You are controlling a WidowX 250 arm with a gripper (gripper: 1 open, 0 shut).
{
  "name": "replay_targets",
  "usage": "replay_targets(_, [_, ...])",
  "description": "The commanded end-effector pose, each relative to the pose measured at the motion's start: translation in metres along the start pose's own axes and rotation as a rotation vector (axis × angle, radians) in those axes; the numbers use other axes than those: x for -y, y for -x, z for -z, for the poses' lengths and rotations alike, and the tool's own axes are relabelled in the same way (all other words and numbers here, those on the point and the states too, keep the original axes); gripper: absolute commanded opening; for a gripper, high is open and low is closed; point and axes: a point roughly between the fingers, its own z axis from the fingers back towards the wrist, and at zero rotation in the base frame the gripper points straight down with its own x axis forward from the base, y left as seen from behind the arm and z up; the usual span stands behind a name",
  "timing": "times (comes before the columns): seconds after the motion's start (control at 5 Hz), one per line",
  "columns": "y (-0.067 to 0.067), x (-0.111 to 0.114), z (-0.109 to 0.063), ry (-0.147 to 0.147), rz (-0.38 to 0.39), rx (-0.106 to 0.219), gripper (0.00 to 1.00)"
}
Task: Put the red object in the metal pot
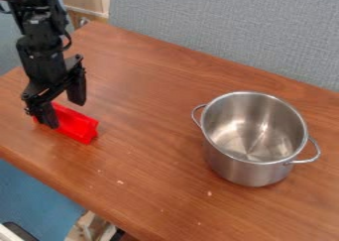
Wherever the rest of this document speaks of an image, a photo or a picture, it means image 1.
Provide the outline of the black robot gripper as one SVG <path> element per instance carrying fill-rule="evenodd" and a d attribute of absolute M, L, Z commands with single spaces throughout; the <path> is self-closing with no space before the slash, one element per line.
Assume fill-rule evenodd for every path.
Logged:
<path fill-rule="evenodd" d="M 19 38 L 16 49 L 28 76 L 22 93 L 28 113 L 40 124 L 58 129 L 60 122 L 51 102 L 66 92 L 70 102 L 86 105 L 84 57 L 64 57 L 63 40 L 58 36 L 26 35 Z"/>

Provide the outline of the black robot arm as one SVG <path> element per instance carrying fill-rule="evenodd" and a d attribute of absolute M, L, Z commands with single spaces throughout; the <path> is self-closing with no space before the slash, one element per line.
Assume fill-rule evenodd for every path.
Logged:
<path fill-rule="evenodd" d="M 16 42 L 23 69 L 30 82 L 22 93 L 26 112 L 52 129 L 60 127 L 52 101 L 63 92 L 68 101 L 86 105 L 86 68 L 82 55 L 64 57 L 72 46 L 67 30 L 68 13 L 62 0 L 0 0 L 0 13 L 11 14 L 22 32 Z"/>

